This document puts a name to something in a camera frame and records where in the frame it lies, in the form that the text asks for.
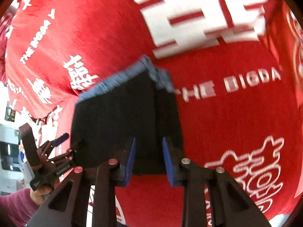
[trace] person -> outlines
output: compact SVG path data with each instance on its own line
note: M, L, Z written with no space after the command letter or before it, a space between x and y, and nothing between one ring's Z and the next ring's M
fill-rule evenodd
M0 205L16 227L24 227L39 206L45 202L43 195L50 192L52 188L44 185L36 191L29 188L20 189L10 195L0 196Z
M7 33L10 100L43 118L146 55L170 72L185 156L224 167L272 219L303 192L303 54L293 20L283 0L20 0ZM65 122L69 133L72 117ZM166 175L133 175L116 189L117 219L178 226L182 196ZM211 226L208 196L206 206Z

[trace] screw head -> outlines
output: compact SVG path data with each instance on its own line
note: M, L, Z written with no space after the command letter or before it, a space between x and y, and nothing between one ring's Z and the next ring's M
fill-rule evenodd
M81 166L77 166L75 169L74 169L74 172L75 173L81 173L83 171L83 168Z
M183 158L183 159L181 160L181 162L182 162L183 164L185 164L185 165L188 165L188 164L190 163L190 159L188 159L188 158Z
M218 166L218 167L216 168L216 171L217 171L218 173L224 173L224 172L225 172L224 168L221 167L221 166Z
M109 164L110 165L115 165L115 164L117 164L118 163L118 160L117 159L110 159L109 160Z

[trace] black garment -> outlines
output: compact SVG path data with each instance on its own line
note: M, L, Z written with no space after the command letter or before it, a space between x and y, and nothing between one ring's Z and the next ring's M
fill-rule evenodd
M166 172L164 136L170 136L174 146L182 149L175 94L157 90L148 70L75 107L71 147L77 151L77 165L96 167L113 158L127 136L136 138L135 174Z

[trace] silver bolt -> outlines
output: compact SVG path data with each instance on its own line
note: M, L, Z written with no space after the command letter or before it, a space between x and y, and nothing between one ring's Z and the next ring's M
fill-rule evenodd
M224 173L224 172L225 172L224 168L223 168L223 167L220 167L220 166L218 166L218 167L216 168L216 171L217 171L218 173Z
M190 163L190 159L188 159L188 158L183 158L183 159L181 160L181 162L182 162L183 164L185 164L185 165L188 165L188 164Z
M83 168L81 166L77 166L75 169L74 169L74 172L75 173L81 173L83 171Z
M110 165L115 165L115 164L117 164L118 163L118 160L117 159L110 159L109 160L109 164Z

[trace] person's hand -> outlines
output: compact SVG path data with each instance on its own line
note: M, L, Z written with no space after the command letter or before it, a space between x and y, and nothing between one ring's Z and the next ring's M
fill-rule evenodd
M60 181L56 180L54 183L54 189L58 187ZM33 191L31 189L31 191L29 192L29 195L31 197L31 200L38 206L41 206L44 202L45 199L43 197L43 195L49 194L50 192L52 192L52 188L48 187L46 185L42 185L39 189L37 189L36 191Z

